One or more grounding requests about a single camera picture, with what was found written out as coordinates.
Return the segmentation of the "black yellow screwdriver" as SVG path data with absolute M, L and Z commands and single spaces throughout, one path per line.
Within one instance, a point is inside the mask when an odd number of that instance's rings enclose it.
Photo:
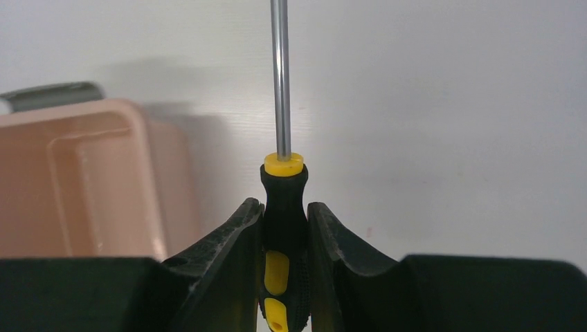
M 260 178 L 263 277 L 260 306 L 272 331 L 302 331 L 309 317 L 308 222 L 302 206 L 308 171 L 291 150 L 289 36 L 286 1 L 271 1 L 276 152 L 265 157 Z

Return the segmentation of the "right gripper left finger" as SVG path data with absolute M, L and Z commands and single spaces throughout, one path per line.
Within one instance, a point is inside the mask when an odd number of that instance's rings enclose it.
M 262 204 L 180 253 L 1 261 L 2 331 L 255 331 Z

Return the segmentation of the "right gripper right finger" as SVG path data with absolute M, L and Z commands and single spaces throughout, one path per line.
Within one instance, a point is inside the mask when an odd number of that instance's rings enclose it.
M 313 331 L 585 331 L 586 275 L 564 261 L 394 260 L 308 207 Z

